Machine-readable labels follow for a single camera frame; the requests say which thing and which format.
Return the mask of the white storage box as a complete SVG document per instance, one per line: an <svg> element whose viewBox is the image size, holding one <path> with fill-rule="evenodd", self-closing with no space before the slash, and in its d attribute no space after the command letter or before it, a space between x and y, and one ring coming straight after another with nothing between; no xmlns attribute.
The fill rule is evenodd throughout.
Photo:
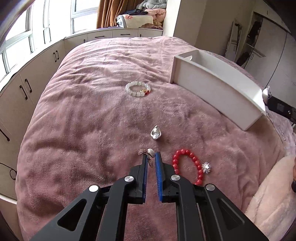
<svg viewBox="0 0 296 241"><path fill-rule="evenodd" d="M176 55L170 82L212 105L243 131L266 114L262 89L237 65L207 51Z"/></svg>

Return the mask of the brown curtain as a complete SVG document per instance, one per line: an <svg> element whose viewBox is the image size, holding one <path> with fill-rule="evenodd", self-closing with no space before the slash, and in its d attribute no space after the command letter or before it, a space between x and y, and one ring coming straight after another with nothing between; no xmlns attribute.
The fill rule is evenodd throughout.
<svg viewBox="0 0 296 241"><path fill-rule="evenodd" d="M116 26L116 17L126 11L136 9L140 0L100 0L96 28Z"/></svg>

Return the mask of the pink bed blanket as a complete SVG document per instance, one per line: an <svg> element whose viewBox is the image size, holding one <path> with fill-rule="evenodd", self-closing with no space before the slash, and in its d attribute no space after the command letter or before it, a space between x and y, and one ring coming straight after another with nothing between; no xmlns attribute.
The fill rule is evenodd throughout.
<svg viewBox="0 0 296 241"><path fill-rule="evenodd" d="M205 176L245 211L284 145L265 116L243 131L198 96L170 83L173 59L194 47L175 37L112 38L70 51L47 84L18 155L20 229L30 240L92 184L105 187L151 148L171 163L192 151ZM162 135L153 140L158 125Z"/></svg>

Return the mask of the wardrobe with sliding doors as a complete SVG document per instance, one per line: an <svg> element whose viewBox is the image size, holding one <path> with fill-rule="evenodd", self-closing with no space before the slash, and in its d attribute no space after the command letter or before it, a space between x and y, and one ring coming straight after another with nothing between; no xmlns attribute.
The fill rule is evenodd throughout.
<svg viewBox="0 0 296 241"><path fill-rule="evenodd" d="M278 98L295 96L295 39L280 16L256 1L242 53L236 63Z"/></svg>

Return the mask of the pearl earring pendant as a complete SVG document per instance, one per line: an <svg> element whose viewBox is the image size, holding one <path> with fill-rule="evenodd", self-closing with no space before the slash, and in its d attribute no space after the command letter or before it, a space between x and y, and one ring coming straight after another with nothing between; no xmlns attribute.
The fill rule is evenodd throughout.
<svg viewBox="0 0 296 241"><path fill-rule="evenodd" d="M152 168L153 167L153 159L156 156L156 153L153 149L148 148L148 149L140 149L138 150L137 154L140 155L147 155L147 162L149 166Z"/></svg>

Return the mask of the silver spiky brooch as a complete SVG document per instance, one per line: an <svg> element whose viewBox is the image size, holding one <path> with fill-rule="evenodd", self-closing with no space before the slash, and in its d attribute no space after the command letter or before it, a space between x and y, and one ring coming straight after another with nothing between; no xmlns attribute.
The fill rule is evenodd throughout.
<svg viewBox="0 0 296 241"><path fill-rule="evenodd" d="M204 162L201 167L203 173L209 174L211 172L212 166L209 162Z"/></svg>

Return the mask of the bay window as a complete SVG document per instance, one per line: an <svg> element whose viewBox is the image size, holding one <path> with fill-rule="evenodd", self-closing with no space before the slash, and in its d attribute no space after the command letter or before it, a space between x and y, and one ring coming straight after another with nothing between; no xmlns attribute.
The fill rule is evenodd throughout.
<svg viewBox="0 0 296 241"><path fill-rule="evenodd" d="M30 54L54 41L96 29L99 1L34 1L1 44L1 79Z"/></svg>

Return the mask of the light pink fluffy blanket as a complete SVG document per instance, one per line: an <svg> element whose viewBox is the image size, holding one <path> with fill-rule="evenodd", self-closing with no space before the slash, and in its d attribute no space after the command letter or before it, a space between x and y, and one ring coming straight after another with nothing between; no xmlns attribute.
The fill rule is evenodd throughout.
<svg viewBox="0 0 296 241"><path fill-rule="evenodd" d="M260 184L245 215L269 240L281 240L295 220L295 155L280 159Z"/></svg>

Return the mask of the pile of folded bedding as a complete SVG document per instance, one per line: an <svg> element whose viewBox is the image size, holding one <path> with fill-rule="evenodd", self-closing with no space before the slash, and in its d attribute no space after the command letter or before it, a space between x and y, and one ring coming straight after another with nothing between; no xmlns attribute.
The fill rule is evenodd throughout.
<svg viewBox="0 0 296 241"><path fill-rule="evenodd" d="M166 17L167 0L143 1L136 9L127 11L116 18L118 27L127 29L163 29Z"/></svg>

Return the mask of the silver heart jewelry dish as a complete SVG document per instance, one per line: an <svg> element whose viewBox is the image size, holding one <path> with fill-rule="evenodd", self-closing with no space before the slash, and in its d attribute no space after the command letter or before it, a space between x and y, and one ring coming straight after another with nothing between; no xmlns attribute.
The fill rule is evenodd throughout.
<svg viewBox="0 0 296 241"><path fill-rule="evenodd" d="M158 140L161 137L162 132L161 132L161 129L159 128L158 125L155 125L152 128L152 130L150 132L150 135L151 135L151 137L152 137L153 140Z"/></svg>

